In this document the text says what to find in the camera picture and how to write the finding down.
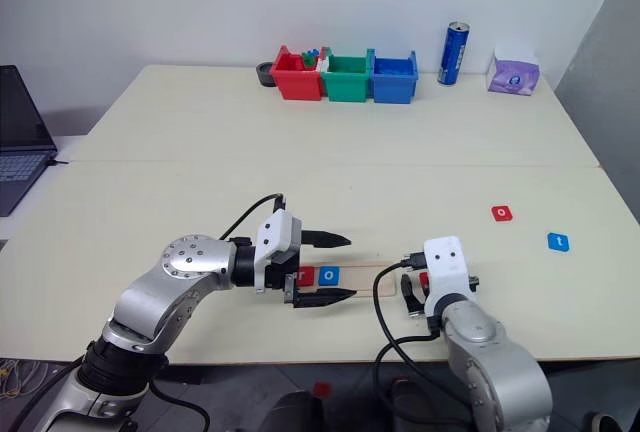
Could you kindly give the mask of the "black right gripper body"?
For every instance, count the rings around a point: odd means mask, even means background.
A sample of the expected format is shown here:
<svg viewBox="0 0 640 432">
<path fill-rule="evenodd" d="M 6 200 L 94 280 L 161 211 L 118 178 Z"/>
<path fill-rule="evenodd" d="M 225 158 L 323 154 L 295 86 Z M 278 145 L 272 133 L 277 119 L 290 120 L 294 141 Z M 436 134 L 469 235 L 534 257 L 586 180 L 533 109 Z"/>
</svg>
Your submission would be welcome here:
<svg viewBox="0 0 640 432">
<path fill-rule="evenodd" d="M 469 277 L 469 288 L 472 292 L 476 292 L 477 286 L 479 285 L 479 278 L 477 276 L 470 276 Z M 428 283 L 428 278 L 426 275 L 420 275 L 419 276 L 419 288 L 422 291 L 423 295 L 425 298 L 428 298 L 429 293 L 430 293 L 430 289 L 429 289 L 429 283 Z M 451 303 L 457 302 L 457 301 L 462 301 L 462 300 L 468 300 L 468 297 L 462 295 L 461 293 L 449 293 L 446 294 L 441 300 L 439 305 L 437 305 L 435 307 L 435 311 L 436 311 L 436 318 L 439 318 L 442 315 L 442 312 L 444 311 L 444 308 Z M 419 308 L 408 308 L 408 314 L 410 317 L 416 317 L 419 315 L 424 315 L 424 303 L 420 302 L 420 307 Z"/>
</svg>

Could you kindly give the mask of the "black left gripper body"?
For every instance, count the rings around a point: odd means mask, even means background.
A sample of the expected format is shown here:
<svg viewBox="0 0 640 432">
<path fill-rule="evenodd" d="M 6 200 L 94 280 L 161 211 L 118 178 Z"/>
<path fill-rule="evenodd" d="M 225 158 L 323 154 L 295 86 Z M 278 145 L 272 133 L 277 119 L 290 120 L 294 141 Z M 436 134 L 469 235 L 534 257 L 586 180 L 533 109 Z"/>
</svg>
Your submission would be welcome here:
<svg viewBox="0 0 640 432">
<path fill-rule="evenodd" d="M 268 289 L 282 290 L 285 304 L 294 304 L 297 294 L 296 277 L 300 265 L 302 223 L 294 219 L 291 225 L 291 240 L 288 249 L 276 252 L 266 266 L 265 285 Z"/>
</svg>

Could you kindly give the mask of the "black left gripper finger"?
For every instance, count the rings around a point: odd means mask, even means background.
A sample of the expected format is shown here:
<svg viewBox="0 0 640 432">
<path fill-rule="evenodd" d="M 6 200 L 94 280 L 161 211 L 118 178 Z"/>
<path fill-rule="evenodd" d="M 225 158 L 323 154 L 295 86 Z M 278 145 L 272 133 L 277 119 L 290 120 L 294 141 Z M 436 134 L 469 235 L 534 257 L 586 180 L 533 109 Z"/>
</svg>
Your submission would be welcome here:
<svg viewBox="0 0 640 432">
<path fill-rule="evenodd" d="M 304 244 L 314 248 L 328 249 L 349 246 L 351 240 L 327 231 L 305 230 Z"/>
<path fill-rule="evenodd" d="M 349 299 L 355 294 L 355 290 L 344 288 L 320 288 L 314 292 L 295 291 L 292 305 L 294 308 L 326 307 Z"/>
</svg>

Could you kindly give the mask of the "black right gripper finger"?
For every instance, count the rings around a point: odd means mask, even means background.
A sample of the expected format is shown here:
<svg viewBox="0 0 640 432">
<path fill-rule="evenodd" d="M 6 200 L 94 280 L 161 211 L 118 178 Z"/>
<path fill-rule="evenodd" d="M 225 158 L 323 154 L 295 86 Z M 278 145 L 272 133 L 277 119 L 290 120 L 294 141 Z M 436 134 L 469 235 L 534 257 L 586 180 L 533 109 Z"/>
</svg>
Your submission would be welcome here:
<svg viewBox="0 0 640 432">
<path fill-rule="evenodd" d="M 420 301 L 414 295 L 411 278 L 407 274 L 401 276 L 401 294 L 408 308 L 419 308 Z"/>
</svg>

